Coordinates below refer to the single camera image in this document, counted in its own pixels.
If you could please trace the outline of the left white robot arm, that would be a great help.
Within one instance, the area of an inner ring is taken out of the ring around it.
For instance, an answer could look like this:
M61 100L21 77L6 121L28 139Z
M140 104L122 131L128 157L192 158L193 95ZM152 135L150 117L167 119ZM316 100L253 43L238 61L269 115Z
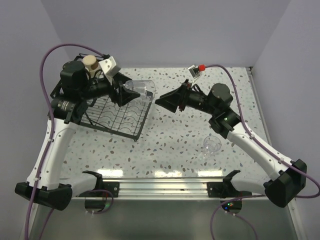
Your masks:
M89 101L108 96L122 107L140 97L140 93L125 87L130 78L120 69L112 56L95 62L85 56L63 65L60 80L50 95L43 145L26 181L16 184L17 195L30 204L62 211L75 196L89 192L96 197L103 193L102 175L97 172L85 170L66 183L61 182L60 174L69 143L90 107Z

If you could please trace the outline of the clear plastic cup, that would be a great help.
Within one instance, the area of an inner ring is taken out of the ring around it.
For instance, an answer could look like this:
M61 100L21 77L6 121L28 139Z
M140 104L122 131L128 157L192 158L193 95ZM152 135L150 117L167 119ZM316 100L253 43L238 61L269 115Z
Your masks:
M201 149L201 158L213 159L219 155L221 149L221 140L216 136L209 135L203 141L203 146Z
M140 99L152 101L156 94L156 86L152 80L128 80L124 86L140 94Z

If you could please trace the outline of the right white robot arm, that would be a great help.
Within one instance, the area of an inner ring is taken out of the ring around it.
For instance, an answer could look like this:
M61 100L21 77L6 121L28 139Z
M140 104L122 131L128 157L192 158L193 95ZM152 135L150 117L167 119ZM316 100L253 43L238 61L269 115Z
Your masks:
M268 175L269 180L258 182L233 170L222 180L218 196L227 198L251 192L266 196L273 204L284 208L306 185L307 165L279 153L244 125L241 117L231 109L233 97L223 83L216 83L208 94L193 90L189 81L173 91L161 95L155 104L170 112L184 111L186 107L210 114L209 124L215 133L240 147Z

